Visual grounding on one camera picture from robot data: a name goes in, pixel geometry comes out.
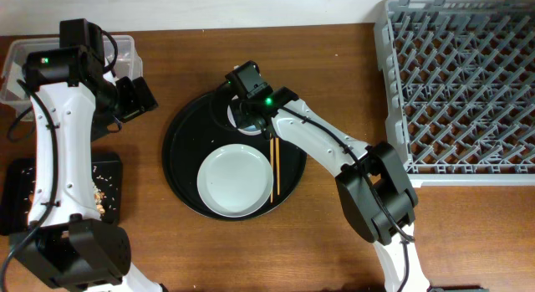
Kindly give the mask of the white round plate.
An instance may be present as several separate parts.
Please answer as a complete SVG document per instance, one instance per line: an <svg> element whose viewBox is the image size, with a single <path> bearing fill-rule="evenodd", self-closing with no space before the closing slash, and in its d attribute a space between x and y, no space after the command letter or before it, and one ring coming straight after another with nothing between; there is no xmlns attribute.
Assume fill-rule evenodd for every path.
<svg viewBox="0 0 535 292"><path fill-rule="evenodd" d="M247 217L269 199L271 166L259 150L244 144L229 144L211 152L197 173L197 191L202 202L218 216Z"/></svg>

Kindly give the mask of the wooden chopstick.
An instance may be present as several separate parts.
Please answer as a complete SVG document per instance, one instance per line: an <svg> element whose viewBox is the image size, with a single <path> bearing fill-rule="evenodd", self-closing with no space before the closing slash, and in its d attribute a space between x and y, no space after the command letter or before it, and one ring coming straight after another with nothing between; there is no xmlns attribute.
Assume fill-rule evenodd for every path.
<svg viewBox="0 0 535 292"><path fill-rule="evenodd" d="M274 183L275 183L275 175L274 175L274 137L270 136L269 139L269 161L271 166L271 175L272 175L272 183L271 183L271 192L270 192L270 203L273 203L274 198Z"/></svg>
<svg viewBox="0 0 535 292"><path fill-rule="evenodd" d="M277 196L280 195L280 141L278 137L274 138L274 156L275 156L275 174L276 174L276 189Z"/></svg>

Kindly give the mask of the small white bowl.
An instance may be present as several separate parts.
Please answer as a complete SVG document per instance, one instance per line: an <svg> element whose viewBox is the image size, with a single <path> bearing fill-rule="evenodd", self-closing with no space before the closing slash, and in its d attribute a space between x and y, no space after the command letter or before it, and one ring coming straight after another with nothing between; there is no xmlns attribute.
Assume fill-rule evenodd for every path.
<svg viewBox="0 0 535 292"><path fill-rule="evenodd" d="M240 133L246 136L259 136L262 132L258 129L240 110L240 100L236 95L231 99L231 103L227 107L227 117L231 125Z"/></svg>

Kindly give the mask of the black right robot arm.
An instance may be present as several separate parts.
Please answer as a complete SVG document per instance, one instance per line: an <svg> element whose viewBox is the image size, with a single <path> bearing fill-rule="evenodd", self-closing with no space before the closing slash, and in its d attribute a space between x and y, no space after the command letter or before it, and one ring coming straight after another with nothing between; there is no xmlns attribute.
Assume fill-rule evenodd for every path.
<svg viewBox="0 0 535 292"><path fill-rule="evenodd" d="M385 290L431 290L415 247L418 197L395 148L343 133L290 89L274 90L253 61L226 81L237 128L255 126L295 145L334 177L346 221L377 253Z"/></svg>

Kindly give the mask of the rice and food scraps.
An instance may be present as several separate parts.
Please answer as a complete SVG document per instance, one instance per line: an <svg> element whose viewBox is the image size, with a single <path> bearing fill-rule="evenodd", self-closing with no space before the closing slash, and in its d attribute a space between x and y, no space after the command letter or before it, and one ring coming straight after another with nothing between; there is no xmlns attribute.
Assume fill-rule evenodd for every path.
<svg viewBox="0 0 535 292"><path fill-rule="evenodd" d="M105 177L103 175L99 174L99 171L102 171L102 168L99 168L98 166L93 166L93 191L94 191L94 201L97 207L97 211L99 212L99 215L101 218L104 217L104 215L107 213L107 208L111 209L111 206L109 205L107 208L103 204L103 201L107 198L106 193L97 185L98 180L104 180L105 182L108 182L111 177Z"/></svg>

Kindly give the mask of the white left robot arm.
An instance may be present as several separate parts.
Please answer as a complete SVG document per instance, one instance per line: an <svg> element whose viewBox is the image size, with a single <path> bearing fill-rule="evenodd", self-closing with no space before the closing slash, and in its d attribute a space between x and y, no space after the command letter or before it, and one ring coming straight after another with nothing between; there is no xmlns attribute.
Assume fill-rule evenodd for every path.
<svg viewBox="0 0 535 292"><path fill-rule="evenodd" d="M9 237L17 260L51 289L162 291L132 263L126 231L101 218L91 144L110 126L154 110L142 78L116 78L109 33L83 18L59 25L57 49L31 53L19 86L37 126L36 182L28 229Z"/></svg>

